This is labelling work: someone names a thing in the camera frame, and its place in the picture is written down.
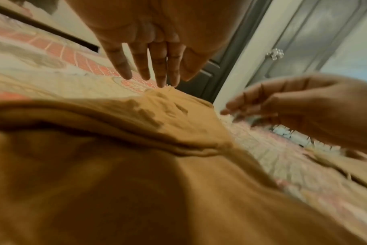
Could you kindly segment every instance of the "wrinkled fabric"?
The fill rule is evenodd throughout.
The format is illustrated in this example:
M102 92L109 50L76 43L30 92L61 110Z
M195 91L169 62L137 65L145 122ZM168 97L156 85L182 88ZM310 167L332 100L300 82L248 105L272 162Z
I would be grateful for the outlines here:
M284 195L211 104L171 87L0 102L1 241L365 244Z

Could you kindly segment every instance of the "hand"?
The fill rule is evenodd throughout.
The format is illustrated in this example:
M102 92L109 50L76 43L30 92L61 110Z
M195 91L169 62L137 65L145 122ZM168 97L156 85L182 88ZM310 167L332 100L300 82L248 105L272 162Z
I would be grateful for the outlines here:
M367 83L324 74L278 78L248 87L222 114L261 115L323 143L367 153Z
M123 53L128 43L144 80L147 49L159 87L188 81L228 43L251 0L67 0L96 34L125 79L132 77Z

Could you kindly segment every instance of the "white door frame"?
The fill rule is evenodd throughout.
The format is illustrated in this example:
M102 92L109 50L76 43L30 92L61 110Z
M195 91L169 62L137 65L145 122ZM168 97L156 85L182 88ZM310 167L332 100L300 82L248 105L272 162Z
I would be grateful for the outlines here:
M217 111L222 110L229 99L244 90L248 81L264 61L265 55L274 47L302 1L272 1L257 30L240 54L218 93L213 103Z

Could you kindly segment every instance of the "door knob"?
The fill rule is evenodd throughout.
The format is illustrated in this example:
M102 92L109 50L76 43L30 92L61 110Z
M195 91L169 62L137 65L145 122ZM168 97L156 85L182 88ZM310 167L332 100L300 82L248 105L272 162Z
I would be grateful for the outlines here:
M284 53L283 53L283 50L274 48L273 50L271 50L271 52L268 52L265 56L275 61L275 60L283 58Z

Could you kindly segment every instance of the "gray door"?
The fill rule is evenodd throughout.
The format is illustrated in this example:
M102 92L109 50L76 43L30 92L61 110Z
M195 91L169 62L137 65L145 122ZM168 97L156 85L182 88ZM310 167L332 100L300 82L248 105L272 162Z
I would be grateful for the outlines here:
M181 81L177 89L213 102L271 1L253 0L230 43L220 50L193 79L188 82Z
M319 70L366 11L367 0L304 0L247 86Z

